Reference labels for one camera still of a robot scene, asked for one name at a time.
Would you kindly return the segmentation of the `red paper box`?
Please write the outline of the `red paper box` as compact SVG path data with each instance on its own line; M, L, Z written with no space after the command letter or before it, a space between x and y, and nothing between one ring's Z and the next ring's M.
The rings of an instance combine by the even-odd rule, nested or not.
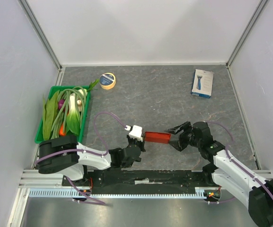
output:
M145 132L145 141L147 142L154 142L154 143L161 143L161 144L168 144L171 138L170 133L161 133L161 132Z

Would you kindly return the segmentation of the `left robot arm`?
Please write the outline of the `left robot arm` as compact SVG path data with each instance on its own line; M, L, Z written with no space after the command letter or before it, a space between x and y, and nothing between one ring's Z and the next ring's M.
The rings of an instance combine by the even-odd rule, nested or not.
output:
M40 174L60 173L69 177L78 186L87 184L89 175L86 167L98 170L109 168L129 168L140 162L141 152L145 151L144 140L127 136L128 146L115 148L108 152L86 147L74 135L43 141L39 145L38 166Z

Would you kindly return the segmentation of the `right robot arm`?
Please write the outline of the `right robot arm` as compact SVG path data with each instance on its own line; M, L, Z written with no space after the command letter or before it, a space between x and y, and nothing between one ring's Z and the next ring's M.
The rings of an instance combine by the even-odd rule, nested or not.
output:
M259 175L234 157L228 145L213 138L207 122L185 122L166 131L178 135L177 140L169 142L176 150L192 146L209 161L201 175L205 185L216 184L227 190L247 208L257 226L273 226L273 179Z

